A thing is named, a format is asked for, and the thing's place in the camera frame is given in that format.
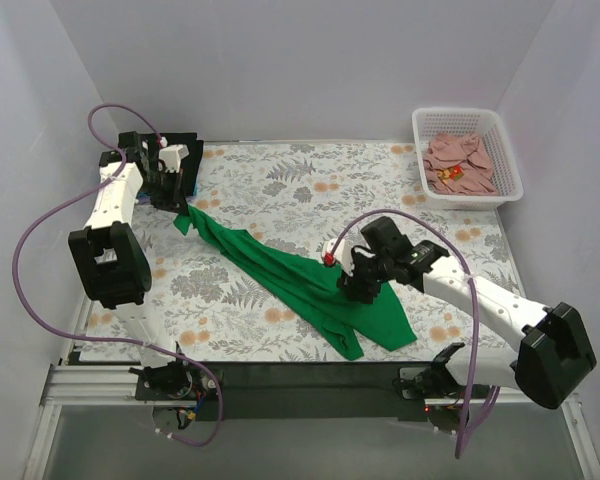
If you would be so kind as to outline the green t shirt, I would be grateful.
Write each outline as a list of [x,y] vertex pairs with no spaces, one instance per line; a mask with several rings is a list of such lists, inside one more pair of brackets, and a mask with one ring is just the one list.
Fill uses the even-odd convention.
[[248,231],[226,228],[193,206],[175,218],[174,226],[183,235],[195,229],[204,242],[307,321],[349,361],[364,356],[358,335],[388,351],[416,341],[388,284],[372,304],[352,302],[336,285],[338,268],[266,246]]

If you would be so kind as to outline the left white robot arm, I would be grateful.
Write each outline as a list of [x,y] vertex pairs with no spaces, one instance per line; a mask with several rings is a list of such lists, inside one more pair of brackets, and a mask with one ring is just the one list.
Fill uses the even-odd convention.
[[194,194],[202,143],[195,133],[167,133],[153,141],[135,131],[119,136],[119,148],[104,152],[99,190],[84,227],[68,244],[89,299],[111,311],[137,340],[141,365],[162,368],[173,361],[176,342],[160,321],[149,318],[145,297],[152,272],[132,230],[137,197],[157,210],[187,212]]

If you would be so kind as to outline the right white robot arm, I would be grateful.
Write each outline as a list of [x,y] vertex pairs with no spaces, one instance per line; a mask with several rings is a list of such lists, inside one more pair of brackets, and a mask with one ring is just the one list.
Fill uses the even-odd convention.
[[348,299],[370,304],[386,283],[395,281],[476,314],[509,346],[453,343],[421,370],[401,372],[407,396],[451,398],[473,385],[505,387],[556,409],[596,367],[584,322],[573,306],[549,307],[474,276],[458,254],[429,240],[412,243],[387,215],[367,224],[362,236],[363,246],[337,237],[322,247],[324,263],[340,266],[338,286]]

